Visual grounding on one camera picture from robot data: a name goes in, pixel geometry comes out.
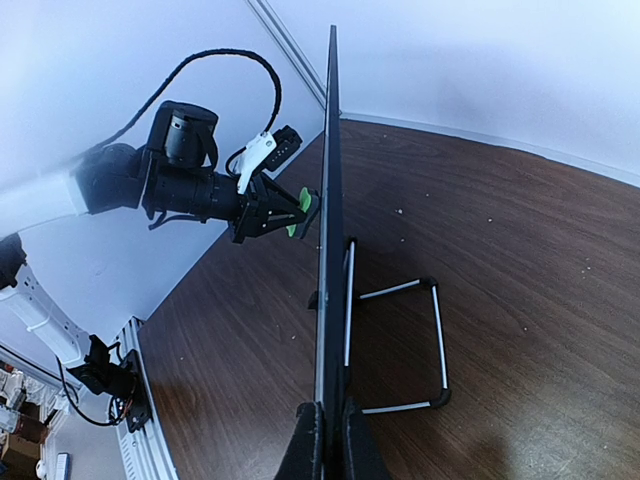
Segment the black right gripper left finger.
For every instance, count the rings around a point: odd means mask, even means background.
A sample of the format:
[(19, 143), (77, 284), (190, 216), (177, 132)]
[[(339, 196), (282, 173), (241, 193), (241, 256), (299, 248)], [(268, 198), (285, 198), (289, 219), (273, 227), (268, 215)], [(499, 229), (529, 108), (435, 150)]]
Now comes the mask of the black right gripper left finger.
[(307, 402), (297, 409), (297, 423), (275, 480), (317, 480), (321, 478), (324, 440), (323, 410), (319, 402)]

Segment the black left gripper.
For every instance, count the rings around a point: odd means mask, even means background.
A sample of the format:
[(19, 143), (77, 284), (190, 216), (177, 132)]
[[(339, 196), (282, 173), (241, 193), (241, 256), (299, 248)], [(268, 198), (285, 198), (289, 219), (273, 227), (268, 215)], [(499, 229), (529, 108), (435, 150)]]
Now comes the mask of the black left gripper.
[(266, 207), (273, 213), (300, 211), (300, 201), (267, 175), (254, 177), (241, 197), (241, 213), (230, 226), (232, 242), (241, 244), (246, 238), (257, 238), (275, 230), (285, 229), (293, 238), (298, 226), (306, 220), (306, 214), (268, 216)]

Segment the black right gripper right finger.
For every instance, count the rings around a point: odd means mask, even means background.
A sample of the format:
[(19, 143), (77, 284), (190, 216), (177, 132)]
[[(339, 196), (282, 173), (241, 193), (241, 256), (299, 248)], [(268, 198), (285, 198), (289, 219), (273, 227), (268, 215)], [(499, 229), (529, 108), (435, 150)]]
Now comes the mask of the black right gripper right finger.
[(352, 397), (342, 415), (342, 451), (345, 479), (391, 479), (364, 412)]

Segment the green whiteboard eraser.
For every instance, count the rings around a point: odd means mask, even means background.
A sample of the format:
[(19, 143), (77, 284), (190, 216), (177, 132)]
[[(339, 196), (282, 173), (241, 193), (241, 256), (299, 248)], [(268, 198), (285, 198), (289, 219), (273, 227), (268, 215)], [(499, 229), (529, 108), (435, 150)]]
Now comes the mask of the green whiteboard eraser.
[(299, 194), (299, 209), (304, 214), (304, 219), (295, 225), (286, 227), (290, 238), (303, 239), (311, 224), (315, 220), (321, 206), (321, 200), (316, 190), (303, 187)]

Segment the white whiteboard with writing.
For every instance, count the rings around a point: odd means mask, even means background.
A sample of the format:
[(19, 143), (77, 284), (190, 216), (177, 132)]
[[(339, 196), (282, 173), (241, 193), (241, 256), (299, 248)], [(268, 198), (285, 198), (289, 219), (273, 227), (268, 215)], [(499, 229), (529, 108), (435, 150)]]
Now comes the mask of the white whiteboard with writing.
[(338, 29), (330, 27), (319, 222), (314, 401), (322, 410), (321, 477), (340, 479), (345, 396), (345, 237), (342, 208)]

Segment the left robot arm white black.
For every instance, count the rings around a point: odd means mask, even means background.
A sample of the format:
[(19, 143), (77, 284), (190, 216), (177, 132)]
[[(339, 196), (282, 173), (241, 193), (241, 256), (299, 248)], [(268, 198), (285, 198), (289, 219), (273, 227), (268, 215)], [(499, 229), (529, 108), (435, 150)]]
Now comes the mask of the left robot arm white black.
[(217, 123), (203, 107), (165, 101), (144, 146), (107, 144), (75, 170), (1, 197), (1, 302), (96, 395), (127, 400), (136, 375), (127, 364), (112, 363), (109, 346), (77, 326), (39, 284), (19, 234), (64, 217), (143, 208), (154, 228), (172, 220), (224, 220), (235, 243), (280, 228), (303, 237), (318, 212), (317, 195), (303, 189), (293, 196), (268, 175), (298, 150), (297, 132), (285, 126), (258, 134), (222, 174), (216, 170)]

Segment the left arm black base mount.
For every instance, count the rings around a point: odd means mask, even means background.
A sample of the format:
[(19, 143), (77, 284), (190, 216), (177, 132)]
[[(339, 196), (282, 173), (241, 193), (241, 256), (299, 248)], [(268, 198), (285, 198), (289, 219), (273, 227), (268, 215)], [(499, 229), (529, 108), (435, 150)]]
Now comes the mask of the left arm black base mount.
[(152, 418), (151, 404), (137, 350), (119, 356), (120, 343), (107, 346), (96, 335), (89, 336), (89, 351), (78, 367), (68, 372), (95, 394), (108, 394), (117, 413), (108, 423), (125, 422), (130, 433), (141, 430)]

